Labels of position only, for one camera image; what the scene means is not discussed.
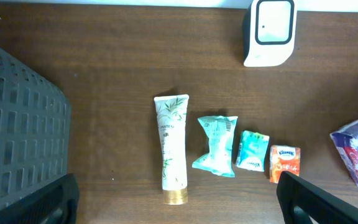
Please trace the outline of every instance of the wood grain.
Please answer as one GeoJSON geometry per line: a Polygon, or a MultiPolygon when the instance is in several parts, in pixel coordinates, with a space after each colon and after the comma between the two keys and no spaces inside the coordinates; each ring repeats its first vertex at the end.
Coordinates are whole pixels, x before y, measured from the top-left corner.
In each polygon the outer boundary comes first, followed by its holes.
{"type": "Polygon", "coordinates": [[[207,114],[239,117],[235,149],[245,129],[300,147],[301,176],[358,207],[329,138],[358,118],[358,14],[299,12],[293,55],[278,67],[245,68],[244,13],[0,4],[0,47],[71,101],[78,223],[283,223],[268,172],[234,168],[229,179],[191,168],[206,140],[196,119],[207,114]],[[173,207],[162,203],[153,97],[177,93],[190,95],[189,203],[173,207]]]}

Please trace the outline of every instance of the device screen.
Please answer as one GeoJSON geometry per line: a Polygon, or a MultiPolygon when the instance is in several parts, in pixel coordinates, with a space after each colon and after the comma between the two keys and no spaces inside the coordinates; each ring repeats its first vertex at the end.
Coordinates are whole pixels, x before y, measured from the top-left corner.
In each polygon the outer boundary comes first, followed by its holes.
{"type": "Polygon", "coordinates": [[[263,1],[259,5],[258,39],[284,42],[290,35],[291,4],[288,1],[263,1]]]}

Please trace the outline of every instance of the barcode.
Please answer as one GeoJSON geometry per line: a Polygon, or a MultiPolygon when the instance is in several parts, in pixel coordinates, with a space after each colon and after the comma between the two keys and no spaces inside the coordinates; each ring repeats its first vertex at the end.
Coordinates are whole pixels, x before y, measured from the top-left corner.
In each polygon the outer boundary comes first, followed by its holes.
{"type": "Polygon", "coordinates": [[[227,131],[231,130],[231,123],[230,122],[226,122],[226,130],[227,131]]]}

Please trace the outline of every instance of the gray basket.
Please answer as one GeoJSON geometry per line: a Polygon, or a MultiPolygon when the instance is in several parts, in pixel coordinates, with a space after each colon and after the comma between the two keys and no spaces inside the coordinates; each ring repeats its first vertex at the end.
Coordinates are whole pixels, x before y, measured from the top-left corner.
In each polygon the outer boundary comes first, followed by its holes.
{"type": "Polygon", "coordinates": [[[70,114],[62,91],[0,49],[0,209],[66,174],[70,114]]]}

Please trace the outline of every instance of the hand cream tube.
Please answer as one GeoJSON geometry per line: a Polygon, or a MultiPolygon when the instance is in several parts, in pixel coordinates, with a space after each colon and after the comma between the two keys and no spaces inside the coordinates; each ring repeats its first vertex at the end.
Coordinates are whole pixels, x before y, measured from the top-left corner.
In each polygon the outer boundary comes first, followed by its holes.
{"type": "Polygon", "coordinates": [[[158,132],[162,150],[164,203],[187,203],[185,126],[188,95],[155,97],[158,132]]]}

